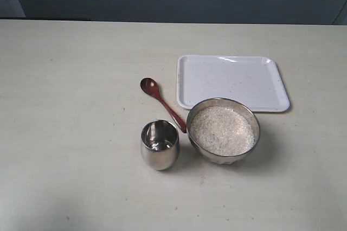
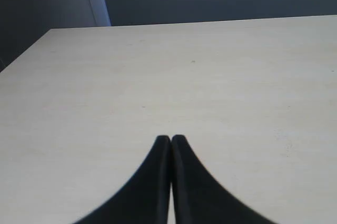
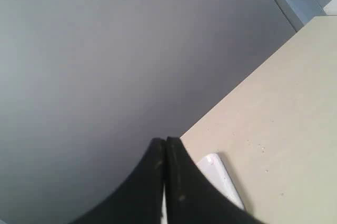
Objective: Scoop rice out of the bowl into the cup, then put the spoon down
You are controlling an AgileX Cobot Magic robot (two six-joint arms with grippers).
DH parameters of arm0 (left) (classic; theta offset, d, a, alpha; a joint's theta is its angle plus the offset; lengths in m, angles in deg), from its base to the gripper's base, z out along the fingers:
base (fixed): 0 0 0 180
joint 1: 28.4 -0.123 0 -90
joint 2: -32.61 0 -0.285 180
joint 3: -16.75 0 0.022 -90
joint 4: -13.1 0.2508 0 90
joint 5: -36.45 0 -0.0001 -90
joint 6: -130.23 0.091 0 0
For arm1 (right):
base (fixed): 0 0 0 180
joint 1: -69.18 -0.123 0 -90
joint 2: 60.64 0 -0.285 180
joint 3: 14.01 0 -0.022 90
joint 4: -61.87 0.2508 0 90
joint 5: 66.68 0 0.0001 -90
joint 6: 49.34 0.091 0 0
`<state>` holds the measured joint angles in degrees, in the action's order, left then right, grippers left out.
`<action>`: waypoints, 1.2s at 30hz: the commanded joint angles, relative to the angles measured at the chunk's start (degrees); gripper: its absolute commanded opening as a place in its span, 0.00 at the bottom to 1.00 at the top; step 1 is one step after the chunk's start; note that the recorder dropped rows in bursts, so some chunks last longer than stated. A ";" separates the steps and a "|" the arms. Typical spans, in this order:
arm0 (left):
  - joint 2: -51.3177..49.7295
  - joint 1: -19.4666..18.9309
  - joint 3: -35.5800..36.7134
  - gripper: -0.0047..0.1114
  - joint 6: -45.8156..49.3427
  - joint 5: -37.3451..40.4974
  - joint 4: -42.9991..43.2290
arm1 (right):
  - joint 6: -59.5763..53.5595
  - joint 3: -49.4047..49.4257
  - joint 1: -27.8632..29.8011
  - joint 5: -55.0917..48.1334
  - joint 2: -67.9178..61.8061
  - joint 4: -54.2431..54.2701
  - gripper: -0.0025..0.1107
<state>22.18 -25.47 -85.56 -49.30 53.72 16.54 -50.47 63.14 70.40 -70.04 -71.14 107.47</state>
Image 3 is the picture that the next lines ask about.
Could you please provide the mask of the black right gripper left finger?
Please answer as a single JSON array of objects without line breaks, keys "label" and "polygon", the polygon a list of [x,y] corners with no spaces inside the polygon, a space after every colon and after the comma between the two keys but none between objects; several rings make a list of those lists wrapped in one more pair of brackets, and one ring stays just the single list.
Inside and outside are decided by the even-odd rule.
[{"label": "black right gripper left finger", "polygon": [[106,199],[72,223],[161,223],[165,140],[151,140],[141,161]]}]

